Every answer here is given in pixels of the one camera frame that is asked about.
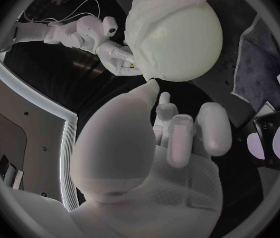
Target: wire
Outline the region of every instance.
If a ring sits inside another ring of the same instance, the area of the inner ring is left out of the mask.
[[[82,14],[88,14],[88,15],[94,16],[93,14],[91,14],[91,13],[89,13],[89,12],[83,12],[83,13],[77,14],[77,15],[75,15],[75,16],[73,16],[73,17],[70,17],[75,11],[78,10],[79,7],[81,7],[81,6],[82,6],[84,3],[86,3],[87,1],[89,1],[89,0],[85,0],[84,2],[82,2],[70,15],[66,16],[65,18],[63,18],[63,19],[61,19],[61,20],[56,20],[56,19],[54,19],[54,18],[52,18],[52,17],[49,17],[49,18],[43,19],[43,20],[33,20],[33,19],[30,20],[30,19],[28,18],[28,16],[26,15],[26,13],[25,13],[26,9],[23,11],[23,16],[24,16],[24,18],[25,18],[27,21],[29,21],[29,22],[35,22],[35,23],[41,23],[41,22],[63,22],[63,21],[66,21],[66,20],[71,20],[72,18],[74,18],[74,17],[76,17],[76,16],[79,16],[79,15],[82,15]],[[100,6],[99,6],[99,2],[98,2],[97,0],[94,0],[94,1],[97,3],[97,6],[98,6],[98,18],[99,18],[99,17],[100,17]]]

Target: white cable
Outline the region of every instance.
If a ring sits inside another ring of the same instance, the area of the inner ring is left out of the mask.
[[[41,23],[41,22],[63,22],[63,21],[66,21],[66,20],[70,20],[70,19],[72,19],[72,18],[74,18],[74,17],[76,17],[76,16],[78,16],[78,15],[82,15],[82,14],[89,14],[89,15],[92,15],[92,16],[94,16],[93,14],[91,14],[91,13],[89,13],[89,12],[84,12],[84,13],[80,13],[80,14],[77,14],[77,15],[75,15],[75,16],[73,16],[73,17],[70,17],[75,11],[77,11],[78,10],[78,8],[79,7],[81,7],[85,2],[87,2],[87,1],[89,1],[89,0],[85,0],[84,2],[82,2],[70,15],[68,15],[68,16],[66,16],[65,18],[63,18],[63,19],[61,19],[61,20],[56,20],[56,19],[54,19],[54,18],[52,18],[52,17],[50,17],[50,18],[47,18],[47,19],[43,19],[43,20],[30,20],[29,18],[28,18],[28,16],[25,14],[25,11],[26,11],[26,9],[23,11],[23,16],[24,16],[24,18],[27,20],[27,21],[29,21],[29,22],[35,22],[35,23]],[[99,2],[97,1],[97,0],[94,0],[96,3],[97,3],[97,6],[98,6],[98,18],[100,17],[100,6],[99,6]]]

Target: white robot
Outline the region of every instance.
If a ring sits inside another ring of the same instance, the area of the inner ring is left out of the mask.
[[[149,22],[146,28],[142,27],[146,20],[138,15],[139,1],[134,0],[133,12],[130,12],[126,24],[133,25],[141,33],[153,22]],[[163,6],[162,0],[152,1]],[[62,43],[66,47],[97,54],[114,75],[143,75],[147,81],[102,106],[87,122],[76,142],[70,176],[86,202],[71,211],[70,217],[83,233],[92,237],[206,238],[221,213],[218,168],[210,157],[224,155],[231,147],[231,129],[225,109],[217,103],[206,103],[194,121],[190,115],[179,114],[176,105],[170,103],[170,94],[161,93],[155,123],[153,126],[150,123],[151,110],[160,92],[158,83],[152,78],[185,81],[205,73],[220,52],[221,28],[217,27],[217,18],[205,4],[206,0],[165,1],[177,4],[178,17],[187,18],[187,13],[196,16],[202,12],[202,20],[210,19],[199,25],[193,22],[183,31],[178,31],[182,34],[187,29],[200,29],[199,38],[204,35],[206,43],[196,43],[195,46],[199,46],[202,53],[207,47],[213,48],[208,56],[197,52],[205,61],[196,63],[202,67],[200,71],[179,66],[185,73],[171,73],[168,69],[161,73],[158,62],[152,66],[149,57],[155,56],[158,61],[162,53],[157,54],[152,48],[151,54],[143,54],[146,47],[154,46],[152,40],[158,28],[151,29],[152,38],[148,38],[146,43],[137,42],[142,35],[133,38],[128,31],[126,38],[130,48],[121,47],[109,39],[118,29],[112,17],[101,21],[94,16],[85,16],[69,24],[16,22],[2,48],[2,52],[7,52],[11,45],[28,41]],[[201,7],[188,10],[190,3],[201,4]],[[167,6],[163,8],[165,15],[173,12]],[[156,11],[150,13],[156,18]],[[205,22],[213,24],[201,27]],[[170,25],[174,26],[174,23],[166,21],[162,27],[166,29]],[[185,57],[188,58],[183,60],[190,62],[193,56]],[[187,76],[174,77],[175,74]]]

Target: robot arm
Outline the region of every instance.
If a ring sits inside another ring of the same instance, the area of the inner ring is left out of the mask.
[[[117,29],[118,26],[113,17],[106,17],[104,21],[101,21],[95,16],[85,16],[68,24],[16,22],[3,45],[2,52],[10,51],[12,45],[18,42],[62,43],[69,48],[97,54],[105,68],[116,76],[141,75],[140,70],[134,68],[130,48],[122,47],[109,39],[115,35]]]

